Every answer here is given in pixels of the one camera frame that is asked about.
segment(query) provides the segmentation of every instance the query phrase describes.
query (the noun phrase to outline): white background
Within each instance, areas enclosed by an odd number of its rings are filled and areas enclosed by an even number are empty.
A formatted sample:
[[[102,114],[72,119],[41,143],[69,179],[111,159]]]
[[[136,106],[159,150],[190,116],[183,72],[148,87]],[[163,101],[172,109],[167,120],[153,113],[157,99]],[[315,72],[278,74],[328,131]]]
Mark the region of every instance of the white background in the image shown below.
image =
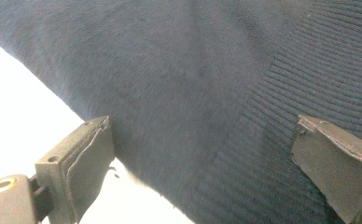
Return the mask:
[[[35,162],[82,122],[0,48],[0,178],[33,175]],[[119,161],[112,165],[120,178],[108,172],[99,198],[81,223],[191,223],[157,192],[136,181]]]

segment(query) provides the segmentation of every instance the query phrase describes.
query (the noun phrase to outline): screw hole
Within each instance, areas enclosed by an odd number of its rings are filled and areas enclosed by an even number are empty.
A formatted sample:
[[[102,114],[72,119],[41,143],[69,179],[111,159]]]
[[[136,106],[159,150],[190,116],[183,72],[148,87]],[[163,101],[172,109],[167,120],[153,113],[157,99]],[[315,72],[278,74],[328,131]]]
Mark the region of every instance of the screw hole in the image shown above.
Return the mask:
[[[9,177],[0,180],[0,192],[3,192],[7,189],[11,189],[13,186],[15,186],[16,180],[17,179],[14,177]]]
[[[59,157],[54,156],[54,157],[50,157],[48,159],[48,162],[55,162],[55,161],[58,161],[58,160],[59,160]]]

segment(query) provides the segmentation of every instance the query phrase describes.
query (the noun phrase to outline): white surface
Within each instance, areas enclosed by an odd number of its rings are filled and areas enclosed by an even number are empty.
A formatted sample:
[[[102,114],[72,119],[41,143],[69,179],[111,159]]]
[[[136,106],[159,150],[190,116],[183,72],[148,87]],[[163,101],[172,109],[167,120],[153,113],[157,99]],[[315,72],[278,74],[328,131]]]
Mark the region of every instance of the white surface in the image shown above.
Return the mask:
[[[35,162],[82,122],[0,48],[0,177],[33,175]],[[81,223],[191,223],[158,193],[133,181],[119,161],[112,165],[120,178],[108,172]]]

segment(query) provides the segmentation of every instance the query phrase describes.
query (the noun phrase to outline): ribbed knit hem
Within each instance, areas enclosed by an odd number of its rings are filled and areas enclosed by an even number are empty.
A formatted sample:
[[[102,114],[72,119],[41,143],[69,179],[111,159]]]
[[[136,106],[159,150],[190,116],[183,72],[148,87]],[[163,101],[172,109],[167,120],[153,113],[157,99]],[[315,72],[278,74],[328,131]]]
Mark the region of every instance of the ribbed knit hem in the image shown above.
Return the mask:
[[[228,147],[202,171],[192,195],[197,220],[341,223],[290,160],[297,114],[362,138],[362,1],[317,4],[289,35],[246,100]]]

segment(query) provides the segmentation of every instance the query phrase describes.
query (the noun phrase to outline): black fabric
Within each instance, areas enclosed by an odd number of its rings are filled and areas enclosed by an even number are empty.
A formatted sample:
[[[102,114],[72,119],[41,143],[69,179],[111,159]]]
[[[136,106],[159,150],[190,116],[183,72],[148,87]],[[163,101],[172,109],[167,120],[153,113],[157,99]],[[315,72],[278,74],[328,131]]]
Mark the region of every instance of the black fabric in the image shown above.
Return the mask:
[[[297,114],[362,138],[362,1],[0,1],[0,45],[197,223],[340,222]]]

